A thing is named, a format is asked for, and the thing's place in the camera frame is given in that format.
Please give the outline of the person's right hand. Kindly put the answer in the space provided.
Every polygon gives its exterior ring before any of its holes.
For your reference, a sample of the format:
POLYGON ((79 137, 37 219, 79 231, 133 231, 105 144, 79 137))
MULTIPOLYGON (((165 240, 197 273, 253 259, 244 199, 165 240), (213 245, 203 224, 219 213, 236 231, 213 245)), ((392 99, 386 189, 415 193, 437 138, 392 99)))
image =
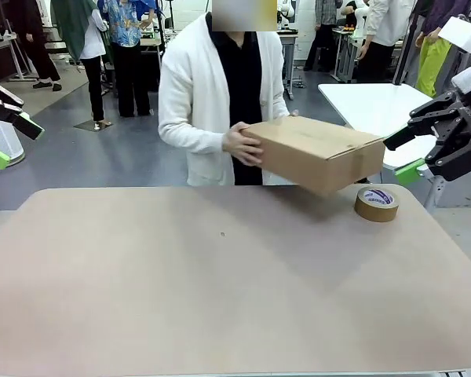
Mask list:
POLYGON ((222 138, 222 150, 236 158, 243 165, 255 167, 261 164, 263 149, 257 139, 243 135, 249 124, 239 122, 232 126, 222 138))

